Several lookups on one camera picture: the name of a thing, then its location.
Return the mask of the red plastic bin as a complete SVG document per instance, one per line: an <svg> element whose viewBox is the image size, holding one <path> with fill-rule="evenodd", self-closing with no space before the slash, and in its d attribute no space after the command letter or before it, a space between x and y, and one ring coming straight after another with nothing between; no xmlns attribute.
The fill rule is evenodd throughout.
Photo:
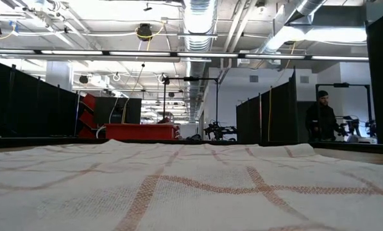
<svg viewBox="0 0 383 231"><path fill-rule="evenodd" d="M179 127L171 124L106 124L106 138L115 140L175 140Z"/></svg>

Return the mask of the distant black robot arms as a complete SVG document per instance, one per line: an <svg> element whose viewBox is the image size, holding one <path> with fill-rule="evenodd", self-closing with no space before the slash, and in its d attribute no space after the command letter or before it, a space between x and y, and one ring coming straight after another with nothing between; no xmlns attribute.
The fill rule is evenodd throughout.
<svg viewBox="0 0 383 231"><path fill-rule="evenodd" d="M211 141L223 141L224 135L237 134L236 127L221 126L218 122L210 123L203 131Z"/></svg>
<svg viewBox="0 0 383 231"><path fill-rule="evenodd" d="M364 128L365 134L368 137L377 137L377 125L375 120L369 120L362 122L363 125L360 125L361 120L356 115L346 115L339 116L338 119L342 119L344 123L339 125L338 135L344 137L356 136L358 138L363 138L359 128Z"/></svg>

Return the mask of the person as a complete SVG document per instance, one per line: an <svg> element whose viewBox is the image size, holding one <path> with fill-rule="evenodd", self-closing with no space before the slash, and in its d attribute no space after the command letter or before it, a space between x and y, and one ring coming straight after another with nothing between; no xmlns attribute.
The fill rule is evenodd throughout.
<svg viewBox="0 0 383 231"><path fill-rule="evenodd" d="M320 90L318 100L306 111L305 127L310 142L335 141L335 133L345 134L344 129L337 123L333 108L328 105L328 99L328 92Z"/></svg>

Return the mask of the black room partition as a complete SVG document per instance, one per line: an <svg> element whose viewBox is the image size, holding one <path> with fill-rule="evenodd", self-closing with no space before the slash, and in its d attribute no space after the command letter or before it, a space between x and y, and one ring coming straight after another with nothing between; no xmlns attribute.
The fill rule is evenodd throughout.
<svg viewBox="0 0 383 231"><path fill-rule="evenodd" d="M298 100L296 71L288 81L236 106L237 142L298 144L309 141L305 111L312 101Z"/></svg>
<svg viewBox="0 0 383 231"><path fill-rule="evenodd" d="M0 137L73 136L77 94L0 64Z"/></svg>

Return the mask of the red tilted bin rack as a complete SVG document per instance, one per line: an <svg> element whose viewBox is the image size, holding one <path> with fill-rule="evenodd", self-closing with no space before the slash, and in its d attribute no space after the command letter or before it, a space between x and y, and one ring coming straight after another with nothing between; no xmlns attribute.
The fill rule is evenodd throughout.
<svg viewBox="0 0 383 231"><path fill-rule="evenodd" d="M98 125L94 122L96 98L87 94L79 100L76 132L79 138L95 138Z"/></svg>

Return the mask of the silver ventilation duct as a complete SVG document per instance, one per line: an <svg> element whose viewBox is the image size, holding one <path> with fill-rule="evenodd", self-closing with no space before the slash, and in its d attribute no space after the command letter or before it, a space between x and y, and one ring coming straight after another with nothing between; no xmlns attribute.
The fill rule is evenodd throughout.
<svg viewBox="0 0 383 231"><path fill-rule="evenodd" d="M312 27L314 14L327 0L290 0L282 5L273 19L272 32L255 51L259 54L273 54L289 41L304 40Z"/></svg>
<svg viewBox="0 0 383 231"><path fill-rule="evenodd" d="M215 20L217 17L217 0L183 0L184 46L187 52L209 52L212 46ZM192 81L188 86L189 120L198 118L201 105L202 81Z"/></svg>

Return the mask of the black aluminium table frame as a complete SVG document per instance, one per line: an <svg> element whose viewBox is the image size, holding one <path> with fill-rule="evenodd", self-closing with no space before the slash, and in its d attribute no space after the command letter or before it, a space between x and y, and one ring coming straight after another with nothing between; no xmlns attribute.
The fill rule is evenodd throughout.
<svg viewBox="0 0 383 231"><path fill-rule="evenodd" d="M71 137L15 137L0 138L0 148L20 148L26 146L46 146L61 144L103 144L108 139L86 139ZM126 143L135 144L211 144L215 146L238 145L233 141L189 141L189 140L126 140ZM328 150L355 151L363 153L383 154L383 144L364 144L364 143L348 143L348 142L311 142L313 148L321 148Z"/></svg>

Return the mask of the white checked towel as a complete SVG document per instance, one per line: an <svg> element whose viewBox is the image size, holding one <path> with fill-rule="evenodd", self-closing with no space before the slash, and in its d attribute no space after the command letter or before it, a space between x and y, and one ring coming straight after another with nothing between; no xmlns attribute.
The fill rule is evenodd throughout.
<svg viewBox="0 0 383 231"><path fill-rule="evenodd" d="M4 149L0 231L383 231L383 164L308 144Z"/></svg>

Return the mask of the long ceiling light strip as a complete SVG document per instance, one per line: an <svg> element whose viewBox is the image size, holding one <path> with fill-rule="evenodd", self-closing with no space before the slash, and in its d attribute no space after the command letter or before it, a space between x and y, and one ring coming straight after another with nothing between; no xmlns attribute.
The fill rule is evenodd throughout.
<svg viewBox="0 0 383 231"><path fill-rule="evenodd" d="M33 57L33 58L79 58L84 60L120 60L123 58L231 58L256 60L306 60L306 61L338 61L338 62L368 62L364 56L328 56L328 55L268 55L251 53L201 53L174 51L88 51L88 50L32 50L32 49L0 49L0 56Z"/></svg>

